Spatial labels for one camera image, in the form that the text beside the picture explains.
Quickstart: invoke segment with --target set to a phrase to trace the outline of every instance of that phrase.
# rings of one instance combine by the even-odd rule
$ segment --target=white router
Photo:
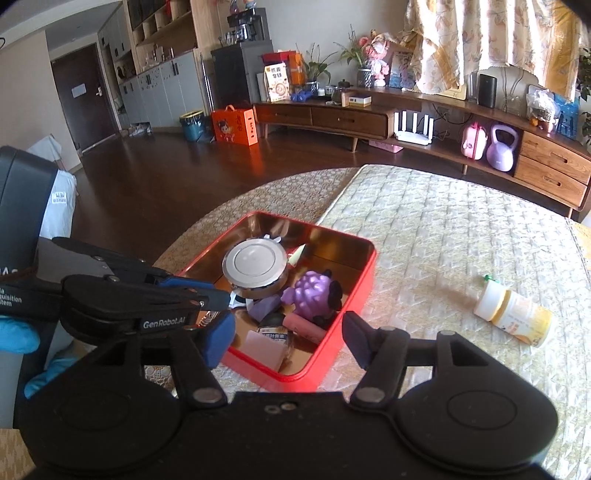
[[[413,131],[407,132],[406,131],[406,114],[407,111],[402,111],[402,130],[398,127],[398,120],[399,115],[398,112],[394,112],[394,135],[396,136],[397,140],[401,142],[408,142],[408,143],[415,143],[417,145],[429,145],[433,142],[433,125],[435,124],[435,120],[433,118],[429,118],[428,115],[425,115],[425,124],[423,126],[423,133],[417,133],[417,119],[418,113],[414,113],[413,116]]]

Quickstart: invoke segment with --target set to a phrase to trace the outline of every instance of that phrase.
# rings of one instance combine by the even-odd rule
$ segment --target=curtain
[[[489,67],[516,66],[573,99],[579,18],[560,0],[408,0],[398,42],[413,52],[423,93],[441,93]]]

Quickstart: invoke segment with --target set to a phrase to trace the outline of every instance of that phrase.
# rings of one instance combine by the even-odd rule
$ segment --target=silver lid
[[[260,288],[277,281],[286,266],[287,254],[281,245],[268,238],[251,238],[226,254],[222,270],[238,287]]]

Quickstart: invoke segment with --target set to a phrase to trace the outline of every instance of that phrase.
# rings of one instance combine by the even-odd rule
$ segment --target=wooden tv cabinet
[[[463,100],[403,92],[389,87],[350,90],[370,94],[372,105],[360,109],[327,106],[319,100],[257,103],[255,117],[265,126],[265,137],[268,125],[276,124],[348,135],[353,138],[353,152],[359,138],[381,140],[459,163],[463,165],[464,174],[468,168],[476,168],[522,185],[566,205],[566,216],[569,218],[574,210],[580,212],[580,219],[591,210],[591,154],[570,138],[544,133],[520,116]],[[486,158],[479,161],[466,158],[460,151],[460,143],[455,140],[435,138],[431,145],[423,146],[400,142],[393,137],[395,111],[421,112],[431,104],[471,113],[473,120],[485,127],[498,122],[515,128],[521,140],[513,169],[501,172],[492,168]]]
[[[347,135],[353,138],[352,152],[360,138],[385,140],[394,134],[394,108],[369,106],[343,108],[326,105],[326,101],[256,103],[256,122],[264,126],[267,138],[269,125],[285,125]]]

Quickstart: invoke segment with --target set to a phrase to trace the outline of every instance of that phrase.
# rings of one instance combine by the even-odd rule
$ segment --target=blue glove
[[[0,317],[0,350],[33,353],[41,343],[37,331],[28,323]]]
[[[47,370],[27,382],[25,385],[25,397],[31,398],[51,380],[74,365],[77,360],[75,357],[54,358],[47,366]]]

